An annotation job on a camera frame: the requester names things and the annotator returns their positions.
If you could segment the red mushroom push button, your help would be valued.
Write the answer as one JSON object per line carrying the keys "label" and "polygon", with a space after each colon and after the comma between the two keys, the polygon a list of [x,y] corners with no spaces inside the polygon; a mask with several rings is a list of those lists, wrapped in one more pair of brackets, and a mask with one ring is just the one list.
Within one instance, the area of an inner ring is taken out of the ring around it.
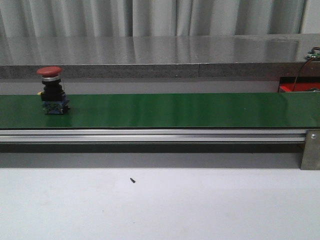
{"label": "red mushroom push button", "polygon": [[42,77],[44,88],[39,95],[42,108],[47,115],[63,115],[69,110],[69,99],[60,85],[61,72],[62,69],[58,66],[46,66],[36,71]]}

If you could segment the green conveyor belt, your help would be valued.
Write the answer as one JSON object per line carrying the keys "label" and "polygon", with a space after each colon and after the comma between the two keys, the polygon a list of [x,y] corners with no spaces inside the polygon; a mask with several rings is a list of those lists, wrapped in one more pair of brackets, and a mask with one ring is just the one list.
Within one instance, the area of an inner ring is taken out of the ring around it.
{"label": "green conveyor belt", "polygon": [[74,94],[64,115],[38,95],[2,95],[2,129],[318,128],[320,95],[286,93]]}

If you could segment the grey stone counter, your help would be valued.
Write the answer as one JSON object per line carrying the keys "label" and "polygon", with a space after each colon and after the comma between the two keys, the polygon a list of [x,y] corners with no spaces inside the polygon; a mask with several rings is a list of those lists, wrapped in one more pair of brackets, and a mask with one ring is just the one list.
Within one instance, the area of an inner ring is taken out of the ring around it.
{"label": "grey stone counter", "polygon": [[0,40],[0,77],[33,79],[59,66],[66,79],[307,77],[318,34],[146,37],[9,37]]}

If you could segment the red plastic tray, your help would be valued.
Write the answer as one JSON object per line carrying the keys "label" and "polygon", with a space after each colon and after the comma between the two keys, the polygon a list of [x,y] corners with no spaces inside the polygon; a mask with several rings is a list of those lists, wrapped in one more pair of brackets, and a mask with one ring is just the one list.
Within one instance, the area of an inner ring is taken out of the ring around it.
{"label": "red plastic tray", "polygon": [[279,81],[279,92],[317,92],[320,90],[319,77],[281,77]]}

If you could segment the small green circuit board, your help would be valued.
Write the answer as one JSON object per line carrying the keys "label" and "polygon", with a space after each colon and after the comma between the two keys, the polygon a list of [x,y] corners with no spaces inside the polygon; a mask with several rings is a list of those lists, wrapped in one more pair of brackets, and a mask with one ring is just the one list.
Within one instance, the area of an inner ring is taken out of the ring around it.
{"label": "small green circuit board", "polygon": [[319,61],[320,60],[320,51],[319,50],[311,50],[311,51],[308,51],[305,58],[307,60],[309,59],[313,59],[315,61]]}

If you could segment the grey curtain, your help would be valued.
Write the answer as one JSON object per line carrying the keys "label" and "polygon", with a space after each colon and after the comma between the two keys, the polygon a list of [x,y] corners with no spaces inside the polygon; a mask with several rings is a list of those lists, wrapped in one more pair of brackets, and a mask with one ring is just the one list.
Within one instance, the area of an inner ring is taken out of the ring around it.
{"label": "grey curtain", "polygon": [[3,0],[2,37],[317,34],[317,0]]}

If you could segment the aluminium conveyor frame rail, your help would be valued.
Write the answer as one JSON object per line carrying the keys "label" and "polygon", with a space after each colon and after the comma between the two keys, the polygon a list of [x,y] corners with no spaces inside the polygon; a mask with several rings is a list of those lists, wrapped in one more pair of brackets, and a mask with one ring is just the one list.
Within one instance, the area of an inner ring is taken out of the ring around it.
{"label": "aluminium conveyor frame rail", "polygon": [[1,143],[304,142],[305,129],[1,130]]}

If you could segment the steel conveyor end bracket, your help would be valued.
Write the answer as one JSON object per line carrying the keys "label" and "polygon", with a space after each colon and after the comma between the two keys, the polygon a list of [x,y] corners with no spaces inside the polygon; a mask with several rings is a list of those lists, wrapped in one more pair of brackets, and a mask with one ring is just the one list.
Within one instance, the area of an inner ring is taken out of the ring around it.
{"label": "steel conveyor end bracket", "polygon": [[301,160],[301,170],[320,169],[320,130],[308,130]]}

